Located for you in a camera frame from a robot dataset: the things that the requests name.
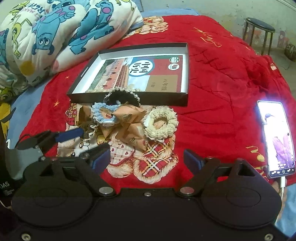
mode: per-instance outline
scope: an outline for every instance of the hair tie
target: hair tie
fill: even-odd
[[[139,107],[140,98],[138,95],[132,92],[132,90],[115,87],[104,98],[104,102],[108,105],[121,105],[128,102],[128,104]]]
[[[167,125],[163,125],[159,129],[154,127],[155,120],[166,118]],[[164,142],[168,137],[171,137],[177,130],[179,122],[177,121],[176,112],[168,107],[160,107],[153,109],[144,122],[145,135],[154,141]]]
[[[117,118],[112,115],[114,111],[118,109],[119,105],[107,105],[106,103],[94,103],[91,107],[91,113],[94,120],[104,126],[114,126],[118,121]]]

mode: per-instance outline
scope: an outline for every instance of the blue bed sheet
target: blue bed sheet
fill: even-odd
[[[286,206],[276,227],[289,237],[296,232],[296,184],[287,187]]]
[[[28,124],[33,111],[41,100],[41,95],[48,82],[49,80],[36,87],[27,89],[11,105],[11,109],[16,108],[10,119],[9,130],[7,133],[7,139],[10,139],[11,149],[15,147],[22,131]]]

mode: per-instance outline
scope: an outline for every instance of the picture on box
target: picture on box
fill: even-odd
[[[159,55],[107,59],[86,93],[115,87],[133,91],[180,92],[183,56]]]

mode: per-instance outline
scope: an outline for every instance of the open box lid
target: open box lid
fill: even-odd
[[[102,102],[122,87],[137,94],[141,104],[186,106],[188,84],[187,43],[147,44],[95,54],[67,95],[75,103]]]

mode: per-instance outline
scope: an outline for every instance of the cream scrunchie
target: cream scrunchie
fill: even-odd
[[[159,129],[156,129],[153,124],[156,119],[166,118],[168,123],[166,126],[162,126]],[[168,137],[171,137],[174,132],[177,130],[179,122],[177,121],[176,112],[167,107],[153,109],[147,119],[144,122],[145,135],[155,141],[164,142]]]

